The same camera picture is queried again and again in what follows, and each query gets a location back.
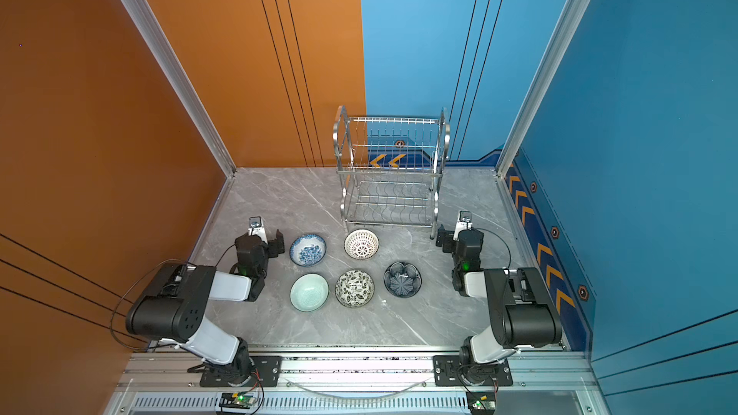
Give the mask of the blue floral white bowl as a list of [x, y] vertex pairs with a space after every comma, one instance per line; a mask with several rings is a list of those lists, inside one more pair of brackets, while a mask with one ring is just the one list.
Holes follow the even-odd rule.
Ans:
[[327, 244], [318, 234], [303, 234], [289, 248], [291, 261], [301, 267], [311, 267], [324, 259]]

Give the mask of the pale green ribbed bowl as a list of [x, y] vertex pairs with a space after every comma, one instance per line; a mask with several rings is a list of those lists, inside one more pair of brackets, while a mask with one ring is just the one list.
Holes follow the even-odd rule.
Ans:
[[305, 274], [294, 282], [289, 299], [292, 307], [301, 312], [320, 309], [328, 300], [330, 288], [327, 280], [319, 274]]

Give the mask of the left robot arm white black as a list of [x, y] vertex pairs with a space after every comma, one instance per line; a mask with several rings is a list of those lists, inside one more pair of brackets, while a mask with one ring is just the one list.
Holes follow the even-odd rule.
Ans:
[[284, 235], [273, 239], [244, 234], [234, 242], [238, 261], [228, 272], [215, 266], [163, 263], [126, 316], [126, 329], [161, 344], [179, 346], [199, 357], [188, 368], [203, 387], [255, 386], [263, 373], [250, 357], [246, 340], [206, 317], [209, 301], [255, 302], [265, 287], [268, 263], [286, 251]]

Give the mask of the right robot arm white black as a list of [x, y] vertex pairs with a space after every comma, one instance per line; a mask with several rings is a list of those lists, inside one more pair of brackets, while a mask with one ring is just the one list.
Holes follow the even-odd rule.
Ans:
[[508, 385], [507, 359], [522, 349], [561, 342], [559, 313], [539, 271], [532, 267], [484, 268], [484, 232], [476, 228], [439, 227], [436, 246], [452, 256], [451, 279], [462, 297], [486, 301], [489, 325], [467, 337], [459, 349], [456, 380], [460, 384]]

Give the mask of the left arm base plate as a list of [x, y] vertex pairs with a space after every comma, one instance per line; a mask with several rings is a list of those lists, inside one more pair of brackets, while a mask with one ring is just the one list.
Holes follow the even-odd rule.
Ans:
[[249, 389], [261, 385], [273, 388], [278, 385], [282, 371], [283, 358], [278, 355], [256, 355], [251, 357], [250, 372], [242, 376], [234, 372], [216, 370], [205, 364], [199, 385], [205, 388], [233, 387]]

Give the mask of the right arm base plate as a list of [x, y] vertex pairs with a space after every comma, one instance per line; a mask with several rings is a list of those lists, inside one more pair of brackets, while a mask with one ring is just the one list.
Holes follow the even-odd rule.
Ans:
[[462, 364], [457, 355], [436, 355], [432, 358], [432, 365], [437, 386], [513, 386], [512, 372], [507, 360], [488, 364]]

